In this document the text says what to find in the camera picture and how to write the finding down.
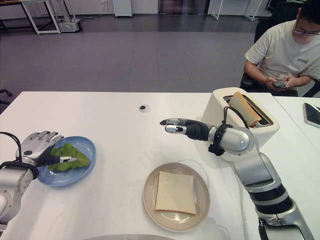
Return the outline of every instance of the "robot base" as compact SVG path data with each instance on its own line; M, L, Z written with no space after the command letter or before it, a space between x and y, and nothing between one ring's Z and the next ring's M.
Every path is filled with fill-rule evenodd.
M80 19L72 19L71 21L58 22L59 29L62 33L75 33L82 29Z

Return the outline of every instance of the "smartphone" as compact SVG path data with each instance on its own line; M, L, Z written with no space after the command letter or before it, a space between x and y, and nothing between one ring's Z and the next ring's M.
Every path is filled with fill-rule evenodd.
M272 85L277 89L286 89L287 81L283 80L277 80L276 82L273 82Z
M320 108L319 107L305 102L303 104L303 115L304 115L304 121L307 124L320 128Z

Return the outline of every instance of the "white bread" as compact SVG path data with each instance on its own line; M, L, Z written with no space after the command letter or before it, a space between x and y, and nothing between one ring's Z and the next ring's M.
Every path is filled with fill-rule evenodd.
M194 177L159 172L155 210L196 215Z
M254 127L256 123L261 120L261 117L252 109L246 99L238 91L232 96L229 101L229 106L238 110L250 127Z

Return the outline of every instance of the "lettuce leaf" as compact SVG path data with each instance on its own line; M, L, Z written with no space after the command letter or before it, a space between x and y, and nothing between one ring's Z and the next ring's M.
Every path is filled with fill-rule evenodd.
M76 161L72 162L62 162L48 166L50 171L60 171L64 172L68 169L75 169L79 167L89 166L90 159L87 156L80 152L78 148L73 147L70 143L65 143L64 146L59 148L53 148L51 150L51 154L54 156L64 157L64 156L72 156L76 157Z

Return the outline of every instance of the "blue plate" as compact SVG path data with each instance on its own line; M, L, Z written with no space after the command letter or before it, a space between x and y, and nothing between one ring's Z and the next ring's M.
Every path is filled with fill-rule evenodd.
M72 144L90 159L89 166L77 167L67 171L49 171L48 166L38 167L40 183L51 187L62 187L73 184L83 178L95 165L96 147L92 141L83 136L70 136L61 139L56 143L54 148L63 147L64 144Z

